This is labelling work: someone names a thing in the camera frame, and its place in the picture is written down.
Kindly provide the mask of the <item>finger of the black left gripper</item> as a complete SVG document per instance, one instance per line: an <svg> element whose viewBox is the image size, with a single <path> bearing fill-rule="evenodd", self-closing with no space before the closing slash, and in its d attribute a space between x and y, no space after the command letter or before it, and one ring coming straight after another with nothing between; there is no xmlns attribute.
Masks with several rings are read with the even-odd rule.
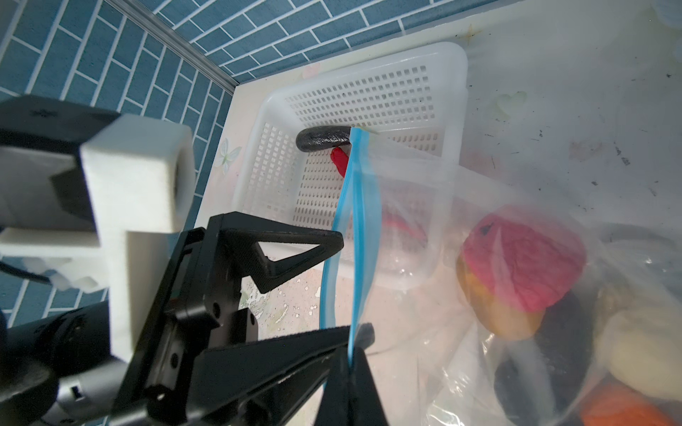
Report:
<svg viewBox="0 0 682 426"><path fill-rule="evenodd" d="M208 348L195 359L189 406L198 420L188 425L284 425L325 387L334 352L364 351L375 332L366 323L351 344L348 326L261 341Z"/></svg>
<svg viewBox="0 0 682 426"><path fill-rule="evenodd" d="M220 217L218 242L227 250L227 280L249 277L261 294L277 289L344 248L337 231L287 225L231 212Z"/></svg>

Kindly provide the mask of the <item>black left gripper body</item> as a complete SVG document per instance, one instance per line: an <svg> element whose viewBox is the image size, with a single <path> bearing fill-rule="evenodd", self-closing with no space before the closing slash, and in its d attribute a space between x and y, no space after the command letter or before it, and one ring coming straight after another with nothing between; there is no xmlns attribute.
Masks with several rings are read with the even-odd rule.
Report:
<svg viewBox="0 0 682 426"><path fill-rule="evenodd" d="M239 305L242 274L230 238L258 230L258 218L231 212L180 234L115 399L113 425L188 425L196 357Z"/></svg>

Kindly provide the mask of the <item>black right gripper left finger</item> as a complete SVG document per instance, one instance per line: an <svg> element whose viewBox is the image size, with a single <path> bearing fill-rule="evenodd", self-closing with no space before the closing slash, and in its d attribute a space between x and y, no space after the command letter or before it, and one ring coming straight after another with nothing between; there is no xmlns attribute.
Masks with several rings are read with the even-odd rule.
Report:
<svg viewBox="0 0 682 426"><path fill-rule="evenodd" d="M348 426L350 409L350 370L346 347L334 352L314 426Z"/></svg>

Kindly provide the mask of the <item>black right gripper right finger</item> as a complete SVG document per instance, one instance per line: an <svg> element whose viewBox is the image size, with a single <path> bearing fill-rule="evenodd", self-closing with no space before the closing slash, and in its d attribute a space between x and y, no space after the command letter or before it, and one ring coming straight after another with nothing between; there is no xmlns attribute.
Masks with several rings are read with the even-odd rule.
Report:
<svg viewBox="0 0 682 426"><path fill-rule="evenodd" d="M351 366L351 424L387 426L387 418L374 382L365 351L353 350Z"/></svg>

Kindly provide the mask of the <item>clear zip top bag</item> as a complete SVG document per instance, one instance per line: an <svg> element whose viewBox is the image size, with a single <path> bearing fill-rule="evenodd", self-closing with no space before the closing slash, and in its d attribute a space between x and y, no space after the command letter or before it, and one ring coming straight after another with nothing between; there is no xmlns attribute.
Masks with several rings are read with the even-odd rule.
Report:
<svg viewBox="0 0 682 426"><path fill-rule="evenodd" d="M353 300L319 424L680 424L680 239L588 227L358 128L334 152L346 246L321 325L344 267Z"/></svg>

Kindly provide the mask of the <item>yellow lemon food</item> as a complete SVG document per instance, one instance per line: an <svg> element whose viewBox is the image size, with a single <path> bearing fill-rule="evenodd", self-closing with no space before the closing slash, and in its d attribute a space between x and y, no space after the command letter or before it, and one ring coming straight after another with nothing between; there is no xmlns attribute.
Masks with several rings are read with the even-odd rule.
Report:
<svg viewBox="0 0 682 426"><path fill-rule="evenodd" d="M490 333L507 341L529 339L542 325L545 310L524 312L492 294L458 256L456 274L466 301L478 321Z"/></svg>

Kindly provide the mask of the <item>black avocado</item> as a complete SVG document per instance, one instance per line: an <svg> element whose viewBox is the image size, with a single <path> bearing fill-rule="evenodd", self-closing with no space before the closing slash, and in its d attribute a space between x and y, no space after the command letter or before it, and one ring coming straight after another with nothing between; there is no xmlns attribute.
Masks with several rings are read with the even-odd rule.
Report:
<svg viewBox="0 0 682 426"><path fill-rule="evenodd" d="M591 364L592 322L569 292L545 311L538 331L510 342L495 371L494 390L515 425L545 425L564 415Z"/></svg>

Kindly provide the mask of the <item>pink cracked ball food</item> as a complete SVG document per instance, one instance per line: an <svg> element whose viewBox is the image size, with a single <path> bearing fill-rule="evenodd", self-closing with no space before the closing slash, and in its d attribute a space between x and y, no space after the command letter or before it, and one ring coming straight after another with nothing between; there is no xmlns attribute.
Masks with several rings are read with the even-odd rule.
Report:
<svg viewBox="0 0 682 426"><path fill-rule="evenodd" d="M559 302L587 264L587 250L578 234L555 219L511 205L481 219L462 249L480 282L524 312Z"/></svg>

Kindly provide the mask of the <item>small orange tangerine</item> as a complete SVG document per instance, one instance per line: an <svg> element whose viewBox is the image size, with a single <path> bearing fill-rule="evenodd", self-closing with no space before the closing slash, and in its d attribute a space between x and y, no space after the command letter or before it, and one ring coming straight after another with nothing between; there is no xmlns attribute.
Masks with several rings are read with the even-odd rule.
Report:
<svg viewBox="0 0 682 426"><path fill-rule="evenodd" d="M678 425L671 416L640 393L620 383L606 383L594 390L581 405L583 425Z"/></svg>

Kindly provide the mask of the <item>cream white bun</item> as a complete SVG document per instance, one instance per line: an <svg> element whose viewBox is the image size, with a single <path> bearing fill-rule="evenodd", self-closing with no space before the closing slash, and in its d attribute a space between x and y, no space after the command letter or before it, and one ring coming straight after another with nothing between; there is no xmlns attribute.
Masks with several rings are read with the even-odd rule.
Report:
<svg viewBox="0 0 682 426"><path fill-rule="evenodd" d="M605 287L593 310L597 359L650 398L681 400L681 302L661 290Z"/></svg>

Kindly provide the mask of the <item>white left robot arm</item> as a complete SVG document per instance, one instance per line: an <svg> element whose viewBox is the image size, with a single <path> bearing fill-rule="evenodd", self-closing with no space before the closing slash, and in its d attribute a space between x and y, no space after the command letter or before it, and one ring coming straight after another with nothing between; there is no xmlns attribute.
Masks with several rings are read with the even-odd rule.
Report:
<svg viewBox="0 0 682 426"><path fill-rule="evenodd" d="M1 422L79 425L284 425L317 391L318 425L384 425L365 351L371 324L261 340L241 308L331 258L339 232L231 212L184 232L131 360L110 351L102 302L1 330Z"/></svg>

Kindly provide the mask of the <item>dark purple eggplant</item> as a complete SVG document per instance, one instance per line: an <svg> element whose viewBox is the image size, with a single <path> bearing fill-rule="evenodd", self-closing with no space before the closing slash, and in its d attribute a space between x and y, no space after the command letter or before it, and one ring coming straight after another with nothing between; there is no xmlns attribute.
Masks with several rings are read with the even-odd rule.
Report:
<svg viewBox="0 0 682 426"><path fill-rule="evenodd" d="M296 136L296 146L303 153L313 153L350 144L351 126L317 126L303 129Z"/></svg>

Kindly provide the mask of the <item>red chili pepper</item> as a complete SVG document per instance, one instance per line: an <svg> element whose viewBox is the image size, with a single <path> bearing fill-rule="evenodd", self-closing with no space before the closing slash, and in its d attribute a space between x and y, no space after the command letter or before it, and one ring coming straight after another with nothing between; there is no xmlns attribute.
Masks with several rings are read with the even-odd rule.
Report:
<svg viewBox="0 0 682 426"><path fill-rule="evenodd" d="M381 219L386 227L404 232L425 244L427 236L421 228L410 226L404 218L399 218L382 207L375 167L371 164L367 148L361 146L359 150L360 154L355 155L351 150L347 152L343 147L334 147L330 153L332 163L345 179L339 196L333 229L339 232L346 229L346 225L342 225L341 220L345 217L345 208L349 208L350 212L358 218L367 218L370 225L378 225L378 220Z"/></svg>

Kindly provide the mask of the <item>white perforated plastic basket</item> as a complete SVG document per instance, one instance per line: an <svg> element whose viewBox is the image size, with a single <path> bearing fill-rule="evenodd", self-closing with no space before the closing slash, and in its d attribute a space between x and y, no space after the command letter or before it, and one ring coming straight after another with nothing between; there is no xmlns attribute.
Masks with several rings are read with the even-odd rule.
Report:
<svg viewBox="0 0 682 426"><path fill-rule="evenodd" d="M345 208L344 248L313 267L323 286L338 277L356 289L415 289L435 275L452 198L444 185L458 167L464 129L468 60L440 42L345 67L273 92L262 104L245 150L232 212L287 225L333 229L345 179L332 149L303 153L296 136L317 126L351 126L348 152L365 146L382 207L418 226L420 241L370 225Z"/></svg>

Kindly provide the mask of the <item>aluminium corner post left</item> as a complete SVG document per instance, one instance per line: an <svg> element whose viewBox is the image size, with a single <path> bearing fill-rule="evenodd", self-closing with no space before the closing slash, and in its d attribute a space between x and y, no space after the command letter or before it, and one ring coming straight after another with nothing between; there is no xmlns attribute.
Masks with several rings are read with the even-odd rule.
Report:
<svg viewBox="0 0 682 426"><path fill-rule="evenodd" d="M117 9L130 21L141 27L149 35L170 48L187 63L216 83L230 95L234 94L238 83L234 78L221 70L194 46L183 39L172 28L165 25L156 15L149 11L140 1L136 0L107 0L107 3Z"/></svg>

